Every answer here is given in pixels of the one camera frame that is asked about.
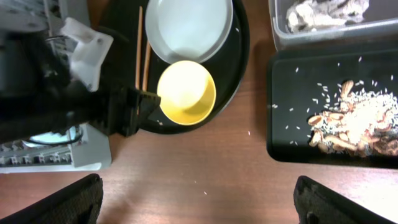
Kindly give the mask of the yellow bowl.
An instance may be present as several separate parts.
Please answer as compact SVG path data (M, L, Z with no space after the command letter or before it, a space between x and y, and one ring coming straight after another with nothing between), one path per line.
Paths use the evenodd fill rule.
M182 126L204 121L217 96L211 73L201 64L182 60L169 65L157 84L160 108L166 117Z

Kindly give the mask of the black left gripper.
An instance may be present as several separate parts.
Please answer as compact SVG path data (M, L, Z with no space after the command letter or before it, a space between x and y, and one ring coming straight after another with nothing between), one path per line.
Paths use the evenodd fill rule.
M101 66L90 92L38 32L1 32L1 142L62 132L90 123L102 133L130 136L160 106L155 93L126 83L124 69Z

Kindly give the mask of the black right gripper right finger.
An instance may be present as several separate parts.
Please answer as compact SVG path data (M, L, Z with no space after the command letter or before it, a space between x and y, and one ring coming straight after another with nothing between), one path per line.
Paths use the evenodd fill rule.
M304 175L297 179L294 205L300 224L393 224Z

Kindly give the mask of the blue cup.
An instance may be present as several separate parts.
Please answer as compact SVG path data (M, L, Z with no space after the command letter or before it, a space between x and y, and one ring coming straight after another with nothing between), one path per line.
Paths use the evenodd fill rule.
M58 146L63 144L70 144L80 134L80 129L76 127L72 127L66 130L63 134L61 133L44 133L36 136L30 137L28 140L25 140L24 143L32 146Z

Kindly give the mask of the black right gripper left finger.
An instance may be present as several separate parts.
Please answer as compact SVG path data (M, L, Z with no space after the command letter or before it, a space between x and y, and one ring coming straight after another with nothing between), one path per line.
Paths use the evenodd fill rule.
M102 202L103 180L98 174L90 174L2 218L1 223L96 223Z

